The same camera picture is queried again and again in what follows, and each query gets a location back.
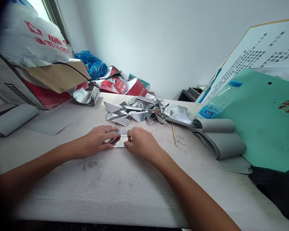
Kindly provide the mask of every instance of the cardboard box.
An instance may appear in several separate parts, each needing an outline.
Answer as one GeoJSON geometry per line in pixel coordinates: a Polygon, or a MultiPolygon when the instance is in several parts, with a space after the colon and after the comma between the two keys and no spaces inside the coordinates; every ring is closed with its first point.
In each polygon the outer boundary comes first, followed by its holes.
{"type": "Polygon", "coordinates": [[[125,83],[119,78],[114,77],[113,79],[116,81],[115,83],[107,80],[101,83],[101,92],[132,96],[145,96],[148,92],[137,78],[125,83]]]}
{"type": "Polygon", "coordinates": [[[115,83],[104,80],[101,84],[101,92],[123,94],[127,88],[126,84],[119,78],[114,77],[115,83]]]}
{"type": "Polygon", "coordinates": [[[133,80],[126,82],[126,85],[127,85],[125,93],[126,95],[145,97],[145,95],[148,93],[148,90],[137,78],[134,78],[133,80]]]}
{"type": "MultiPolygon", "coordinates": [[[[82,62],[68,64],[90,79],[82,62]]],[[[0,55],[0,97],[8,103],[49,110],[70,99],[80,87],[88,88],[86,79],[66,65],[21,69],[13,67],[0,55]]]]}

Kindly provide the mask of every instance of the white table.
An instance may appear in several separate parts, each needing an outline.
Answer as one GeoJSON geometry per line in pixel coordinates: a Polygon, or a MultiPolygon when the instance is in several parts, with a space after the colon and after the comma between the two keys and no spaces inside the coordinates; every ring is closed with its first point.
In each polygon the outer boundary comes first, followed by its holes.
{"type": "MultiPolygon", "coordinates": [[[[75,108],[79,116],[55,137],[26,129],[29,123],[6,138],[0,138],[0,174],[28,162],[52,148],[88,133],[106,121],[103,101],[120,104],[131,96],[101,93],[94,107],[71,100],[59,108],[75,108]]],[[[188,108],[193,118],[201,105],[165,100],[188,108]]],[[[47,116],[42,111],[38,116],[47,116]]],[[[126,129],[141,126],[150,131],[177,164],[190,175],[239,225],[242,230],[289,230],[287,220],[247,175],[224,172],[201,140],[189,128],[132,120],[126,129]]],[[[29,220],[88,222],[157,227],[188,227],[175,195],[163,176],[149,163],[118,148],[86,159],[72,160],[48,174],[23,201],[16,216],[29,220]]]]}

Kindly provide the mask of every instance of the white plastic bag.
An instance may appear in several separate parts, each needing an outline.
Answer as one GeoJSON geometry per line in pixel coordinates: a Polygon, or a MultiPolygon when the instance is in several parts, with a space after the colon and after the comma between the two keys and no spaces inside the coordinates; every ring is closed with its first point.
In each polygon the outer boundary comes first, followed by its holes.
{"type": "Polygon", "coordinates": [[[27,0],[8,2],[0,23],[0,54],[19,67],[69,60],[69,50],[59,28],[39,18],[27,0]]]}

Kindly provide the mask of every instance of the plastic water bottle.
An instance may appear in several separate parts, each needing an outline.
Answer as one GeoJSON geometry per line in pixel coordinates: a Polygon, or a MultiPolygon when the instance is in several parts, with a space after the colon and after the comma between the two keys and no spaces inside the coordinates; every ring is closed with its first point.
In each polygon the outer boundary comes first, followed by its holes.
{"type": "Polygon", "coordinates": [[[230,81],[228,85],[215,93],[215,95],[196,114],[195,119],[214,119],[221,113],[235,98],[237,89],[243,83],[230,81]]]}

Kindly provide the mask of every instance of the folded foil origami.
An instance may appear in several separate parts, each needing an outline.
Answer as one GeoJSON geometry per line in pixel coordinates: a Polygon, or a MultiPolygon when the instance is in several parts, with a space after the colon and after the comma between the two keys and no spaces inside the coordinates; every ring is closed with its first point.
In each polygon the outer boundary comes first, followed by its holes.
{"type": "Polygon", "coordinates": [[[130,115],[137,122],[142,122],[144,121],[145,117],[148,115],[148,112],[147,111],[143,111],[143,112],[131,111],[129,112],[128,115],[130,115]]]}
{"type": "Polygon", "coordinates": [[[114,112],[114,113],[108,112],[108,113],[107,113],[106,120],[118,119],[118,118],[123,117],[123,116],[125,116],[125,115],[128,115],[128,114],[127,114],[126,111],[124,111],[123,109],[120,110],[120,111],[114,112]]]}
{"type": "Polygon", "coordinates": [[[157,118],[158,122],[162,124],[171,121],[187,127],[194,127],[188,118],[186,107],[176,104],[165,105],[162,99],[135,96],[120,105],[108,102],[104,102],[104,104],[108,111],[106,120],[112,120],[123,126],[129,125],[132,117],[137,122],[145,120],[148,125],[152,124],[153,120],[157,118]]]}
{"type": "Polygon", "coordinates": [[[107,102],[104,102],[104,104],[105,104],[106,110],[110,113],[114,113],[114,112],[122,110],[122,107],[118,104],[107,103],[107,102]]]}
{"type": "Polygon", "coordinates": [[[131,117],[129,115],[126,115],[126,116],[123,116],[123,117],[120,117],[118,119],[114,119],[113,121],[118,123],[118,124],[121,124],[123,126],[127,126],[131,123],[131,117]]]}

